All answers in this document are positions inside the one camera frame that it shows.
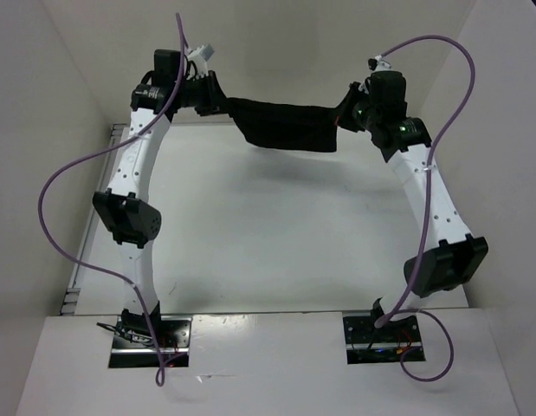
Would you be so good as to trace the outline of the black skirt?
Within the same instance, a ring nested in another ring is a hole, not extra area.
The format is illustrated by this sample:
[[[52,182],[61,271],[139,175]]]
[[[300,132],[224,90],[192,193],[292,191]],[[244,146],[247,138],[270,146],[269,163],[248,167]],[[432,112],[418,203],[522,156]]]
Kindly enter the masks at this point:
[[[228,98],[226,109],[251,145],[277,150],[337,151],[336,110]]]

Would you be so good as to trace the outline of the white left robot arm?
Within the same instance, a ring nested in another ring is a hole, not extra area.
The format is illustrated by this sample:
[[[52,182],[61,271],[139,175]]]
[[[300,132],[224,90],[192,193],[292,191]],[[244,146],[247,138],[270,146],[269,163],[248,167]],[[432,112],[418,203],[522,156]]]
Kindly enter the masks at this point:
[[[132,91],[130,135],[108,186],[93,196],[94,209],[119,246],[125,277],[125,302],[117,329],[132,334],[143,346],[157,344],[163,335],[160,303],[154,289],[152,247],[162,216],[149,203],[152,170],[174,114],[193,108],[201,114],[220,114],[216,99],[222,93],[209,71],[209,44],[189,52],[158,49],[154,68]]]

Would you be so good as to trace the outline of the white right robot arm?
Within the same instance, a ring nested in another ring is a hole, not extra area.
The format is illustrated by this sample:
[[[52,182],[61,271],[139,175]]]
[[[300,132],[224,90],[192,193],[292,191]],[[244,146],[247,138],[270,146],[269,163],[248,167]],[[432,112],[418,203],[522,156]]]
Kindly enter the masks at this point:
[[[430,296],[469,282],[488,253],[486,238],[472,233],[449,195],[435,159],[436,141],[421,119],[408,116],[405,92],[401,73],[374,72],[351,83],[336,120],[341,128],[370,134],[403,187],[420,229],[417,253],[403,266],[403,289],[373,304],[370,330],[380,341],[397,334],[399,320]]]

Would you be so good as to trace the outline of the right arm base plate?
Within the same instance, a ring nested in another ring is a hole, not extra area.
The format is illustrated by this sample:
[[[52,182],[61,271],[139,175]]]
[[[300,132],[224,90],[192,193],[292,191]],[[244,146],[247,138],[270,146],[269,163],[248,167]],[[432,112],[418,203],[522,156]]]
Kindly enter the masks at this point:
[[[377,329],[369,312],[342,316],[347,363],[381,364],[425,361],[422,337],[415,316]]]

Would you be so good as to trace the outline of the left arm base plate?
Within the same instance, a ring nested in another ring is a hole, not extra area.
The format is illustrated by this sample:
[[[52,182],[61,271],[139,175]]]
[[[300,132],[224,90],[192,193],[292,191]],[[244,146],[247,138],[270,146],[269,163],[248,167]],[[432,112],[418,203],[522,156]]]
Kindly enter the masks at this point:
[[[188,367],[190,361],[191,324],[184,315],[164,315],[157,335],[162,358],[167,367]],[[149,335],[121,329],[121,318],[113,325],[103,324],[113,332],[109,368],[158,368],[157,349]]]

